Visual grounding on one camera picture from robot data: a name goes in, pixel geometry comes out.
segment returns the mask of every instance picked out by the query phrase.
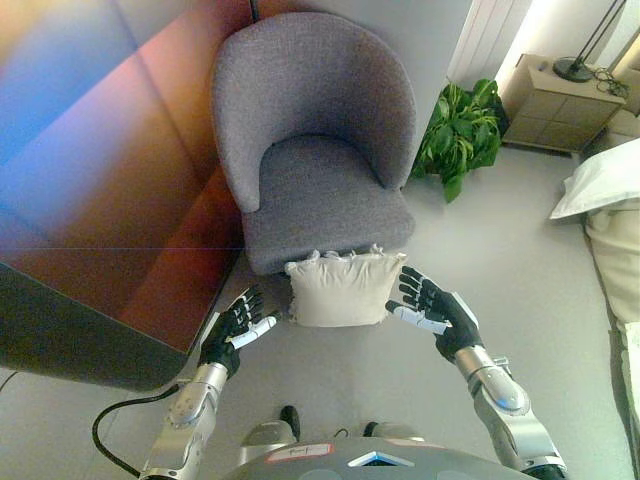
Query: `green leaves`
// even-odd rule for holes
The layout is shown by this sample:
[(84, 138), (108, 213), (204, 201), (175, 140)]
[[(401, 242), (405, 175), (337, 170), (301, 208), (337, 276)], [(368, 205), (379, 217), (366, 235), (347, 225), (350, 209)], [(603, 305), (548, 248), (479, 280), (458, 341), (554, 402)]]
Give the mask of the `green leaves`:
[(431, 150), (439, 154), (446, 153), (453, 144), (453, 130), (449, 125), (443, 125), (436, 130), (433, 140), (430, 142)]
[(444, 199), (447, 203), (453, 202), (462, 191), (462, 178), (464, 175), (456, 175), (444, 184)]
[(453, 126), (458, 135), (466, 138), (473, 137), (473, 125), (469, 120), (465, 120), (463, 118), (454, 118), (451, 121), (451, 126)]
[(492, 105), (499, 103), (495, 81), (479, 80), (472, 92), (447, 85), (431, 115), (411, 175), (439, 174), (445, 199), (453, 201), (469, 170), (495, 162), (501, 140)]
[(478, 80), (473, 87), (473, 102), (480, 108), (495, 103), (498, 96), (498, 84), (495, 80), (489, 81), (486, 78)]

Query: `wooden cabinet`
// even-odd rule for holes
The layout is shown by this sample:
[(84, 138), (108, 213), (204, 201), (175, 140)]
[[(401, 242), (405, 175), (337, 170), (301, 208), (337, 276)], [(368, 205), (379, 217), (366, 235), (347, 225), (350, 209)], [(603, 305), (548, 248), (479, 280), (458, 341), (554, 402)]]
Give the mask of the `wooden cabinet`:
[(511, 122), (503, 141), (580, 152), (624, 105), (601, 92), (597, 80), (569, 82), (552, 70), (553, 59), (522, 55), (502, 94)]

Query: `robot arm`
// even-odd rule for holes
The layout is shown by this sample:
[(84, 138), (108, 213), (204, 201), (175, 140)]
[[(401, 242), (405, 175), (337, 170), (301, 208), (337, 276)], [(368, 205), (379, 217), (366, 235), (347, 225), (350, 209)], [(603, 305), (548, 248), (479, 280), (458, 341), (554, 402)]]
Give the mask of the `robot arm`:
[(278, 320), (276, 312), (262, 318), (261, 311), (261, 295), (252, 287), (214, 317), (214, 326), (202, 344), (196, 375), (169, 408), (141, 479), (197, 477), (204, 447), (215, 428), (220, 394), (240, 365), (238, 350)]
[[(527, 392), (513, 380), (506, 359), (489, 356), (478, 321), (462, 298), (442, 290), (413, 268), (403, 267), (402, 271), (400, 291), (406, 294), (403, 300), (408, 306), (389, 301), (387, 309), (417, 326), (429, 325), (426, 328), (436, 334), (438, 351), (466, 380), (500, 462), (539, 479), (567, 478), (562, 457), (533, 414)], [(425, 321), (438, 327), (431, 328)]]

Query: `robot leg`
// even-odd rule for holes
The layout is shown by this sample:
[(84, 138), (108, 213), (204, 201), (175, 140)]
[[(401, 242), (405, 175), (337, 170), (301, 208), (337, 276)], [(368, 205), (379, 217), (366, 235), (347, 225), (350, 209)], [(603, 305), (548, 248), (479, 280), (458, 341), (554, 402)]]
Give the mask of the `robot leg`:
[(286, 406), (280, 413), (280, 420), (256, 425), (242, 441), (239, 465), (272, 450), (293, 445), (300, 440), (300, 420), (293, 406)]
[(402, 423), (375, 423), (370, 422), (365, 428), (365, 437), (393, 438), (402, 440), (413, 440), (416, 442), (424, 442), (424, 438), (420, 436), (413, 428)]

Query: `label on robot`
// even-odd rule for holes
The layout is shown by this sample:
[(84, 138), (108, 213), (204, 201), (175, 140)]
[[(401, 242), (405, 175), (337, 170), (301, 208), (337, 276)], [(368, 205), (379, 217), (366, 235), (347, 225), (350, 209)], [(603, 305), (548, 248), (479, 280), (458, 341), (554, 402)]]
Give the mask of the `label on robot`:
[(296, 447), (284, 448), (272, 453), (267, 457), (267, 463), (287, 462), (301, 460), (303, 458), (323, 457), (333, 453), (334, 448), (331, 443), (318, 443), (315, 445), (299, 445)]

